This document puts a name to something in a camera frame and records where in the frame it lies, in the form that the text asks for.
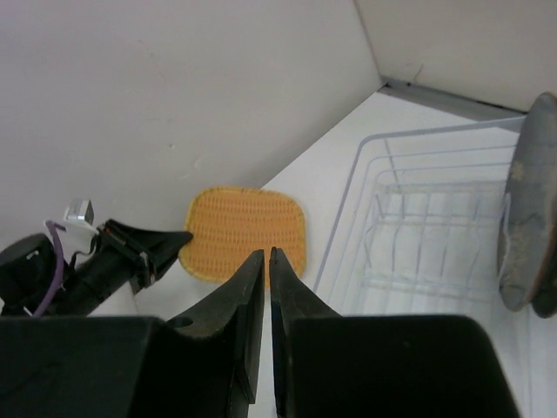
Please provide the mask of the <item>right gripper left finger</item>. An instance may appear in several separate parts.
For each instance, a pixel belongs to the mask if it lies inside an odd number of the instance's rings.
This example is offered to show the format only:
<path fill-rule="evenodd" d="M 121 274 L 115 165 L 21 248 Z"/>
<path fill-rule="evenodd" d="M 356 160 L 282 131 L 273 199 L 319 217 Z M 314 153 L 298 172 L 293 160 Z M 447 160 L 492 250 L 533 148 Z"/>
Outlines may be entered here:
<path fill-rule="evenodd" d="M 253 252 L 170 320 L 2 320 L 2 416 L 247 416 L 258 387 L 264 264 Z"/>

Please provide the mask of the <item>orange woven square tray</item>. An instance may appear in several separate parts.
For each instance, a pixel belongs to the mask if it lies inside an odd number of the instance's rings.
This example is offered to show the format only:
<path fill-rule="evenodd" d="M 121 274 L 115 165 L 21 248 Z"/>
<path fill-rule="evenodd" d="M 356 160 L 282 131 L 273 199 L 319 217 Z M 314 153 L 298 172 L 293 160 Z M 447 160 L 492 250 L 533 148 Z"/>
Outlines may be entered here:
<path fill-rule="evenodd" d="M 192 240 L 178 259 L 191 276 L 225 283 L 256 250 L 265 257 L 274 247 L 284 250 L 294 272 L 306 266 L 305 215 L 291 197 L 275 191 L 216 186 L 190 203 L 184 229 Z"/>

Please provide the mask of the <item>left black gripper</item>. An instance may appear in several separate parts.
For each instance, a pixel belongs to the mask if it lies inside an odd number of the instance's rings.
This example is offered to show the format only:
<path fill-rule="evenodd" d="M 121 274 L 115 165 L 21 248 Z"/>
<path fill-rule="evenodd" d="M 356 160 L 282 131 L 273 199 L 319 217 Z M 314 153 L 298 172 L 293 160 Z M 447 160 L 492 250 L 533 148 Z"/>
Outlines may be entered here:
<path fill-rule="evenodd" d="M 147 281 L 159 281 L 192 239 L 188 231 L 154 232 L 114 219 L 99 228 L 99 250 L 78 266 L 64 282 L 64 314 L 87 315 L 122 285 L 145 272 Z M 134 260 L 125 255 L 146 255 Z"/>

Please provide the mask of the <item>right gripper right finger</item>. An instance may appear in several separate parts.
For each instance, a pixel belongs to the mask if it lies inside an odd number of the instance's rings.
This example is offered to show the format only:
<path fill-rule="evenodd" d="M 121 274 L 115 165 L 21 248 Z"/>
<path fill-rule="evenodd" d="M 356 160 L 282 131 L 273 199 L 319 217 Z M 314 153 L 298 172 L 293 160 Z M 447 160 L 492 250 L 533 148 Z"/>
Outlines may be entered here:
<path fill-rule="evenodd" d="M 343 316 L 270 255 L 281 417 L 516 417 L 492 342 L 460 315 Z"/>

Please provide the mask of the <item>grey deer pattern plate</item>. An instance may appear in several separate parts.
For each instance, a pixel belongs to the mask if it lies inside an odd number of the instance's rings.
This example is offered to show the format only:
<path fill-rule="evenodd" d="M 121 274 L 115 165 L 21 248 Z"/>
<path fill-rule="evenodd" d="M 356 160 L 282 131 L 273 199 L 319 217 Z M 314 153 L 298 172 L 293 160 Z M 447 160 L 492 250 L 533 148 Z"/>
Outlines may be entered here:
<path fill-rule="evenodd" d="M 556 96 L 540 94 L 520 128 L 497 249 L 500 297 L 518 312 L 556 315 Z"/>

